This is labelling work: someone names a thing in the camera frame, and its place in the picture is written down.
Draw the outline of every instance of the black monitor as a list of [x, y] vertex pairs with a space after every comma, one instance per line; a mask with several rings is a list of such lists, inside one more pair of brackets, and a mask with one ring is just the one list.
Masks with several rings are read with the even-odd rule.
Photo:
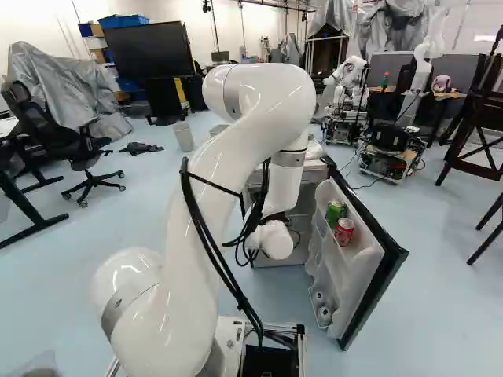
[[195, 75], [189, 37], [180, 21], [103, 32], [121, 77], [144, 80]]
[[211, 61], [214, 63], [220, 63], [224, 61], [230, 60], [230, 52], [229, 51], [219, 51], [211, 53]]

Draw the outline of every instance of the black office chair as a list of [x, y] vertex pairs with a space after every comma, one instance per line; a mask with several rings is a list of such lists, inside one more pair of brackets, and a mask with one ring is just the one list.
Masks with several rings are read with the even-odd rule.
[[81, 207], [87, 207], [85, 199], [93, 187], [100, 185], [116, 187], [120, 191], [126, 189], [126, 186], [106, 181], [106, 179], [115, 176], [123, 178], [124, 172], [122, 170], [99, 176], [93, 176], [88, 171], [99, 160], [101, 154], [107, 155], [113, 152], [101, 150], [112, 142], [109, 137], [90, 136], [89, 126], [98, 121], [97, 118], [83, 124], [79, 128], [80, 133], [78, 133], [57, 124], [50, 114], [47, 104], [46, 110], [43, 110], [39, 104], [31, 99], [28, 88], [20, 81], [4, 82], [2, 96], [11, 112], [19, 119], [22, 131], [40, 142], [51, 159], [67, 159], [73, 170], [85, 172], [87, 179], [84, 182], [61, 193], [66, 200], [72, 197], [72, 192], [84, 189], [82, 195], [77, 199], [77, 204]]

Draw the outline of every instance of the trash can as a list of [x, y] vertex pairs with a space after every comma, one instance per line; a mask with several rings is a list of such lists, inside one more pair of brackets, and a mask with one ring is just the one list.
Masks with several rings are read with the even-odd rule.
[[176, 123], [173, 130], [182, 151], [192, 151], [194, 149], [194, 139], [192, 132], [190, 132], [190, 125], [187, 122]]
[[227, 128], [228, 124], [218, 124], [210, 130], [210, 137], [215, 137]]

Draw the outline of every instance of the cardboard box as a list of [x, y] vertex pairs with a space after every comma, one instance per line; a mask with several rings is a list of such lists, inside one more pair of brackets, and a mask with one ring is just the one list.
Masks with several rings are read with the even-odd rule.
[[103, 29], [101, 28], [100, 24], [91, 24], [91, 31], [93, 32], [94, 36], [103, 36]]
[[129, 100], [131, 95], [126, 92], [113, 92], [113, 95], [116, 97], [118, 101], [126, 101]]
[[105, 59], [105, 51], [102, 49], [90, 49], [93, 59], [96, 60], [98, 64], [104, 64], [107, 62]]
[[106, 49], [108, 47], [105, 38], [85, 38], [88, 49]]

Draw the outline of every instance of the blue storage bin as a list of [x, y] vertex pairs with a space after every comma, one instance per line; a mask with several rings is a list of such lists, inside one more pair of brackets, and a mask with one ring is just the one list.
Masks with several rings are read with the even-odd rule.
[[120, 17], [120, 26], [138, 26], [146, 25], [150, 22], [148, 17], [141, 16], [139, 14], [134, 14], [133, 16], [122, 16]]
[[138, 85], [138, 83], [133, 80], [117, 77], [116, 81], [119, 84], [119, 88], [123, 92], [135, 92], [137, 90], [140, 90], [140, 86]]
[[105, 18], [100, 18], [97, 22], [100, 23], [102, 29], [113, 29], [120, 27], [120, 17], [114, 14]]
[[113, 53], [110, 49], [105, 50], [105, 58], [106, 58], [107, 62], [113, 63]]
[[150, 22], [150, 19], [139, 14], [132, 16], [117, 16], [114, 14], [113, 16], [101, 18], [97, 22], [100, 23], [102, 29], [113, 29], [115, 27], [145, 25]]
[[93, 31], [91, 30], [91, 24], [79, 24], [79, 31], [82, 37], [92, 37]]

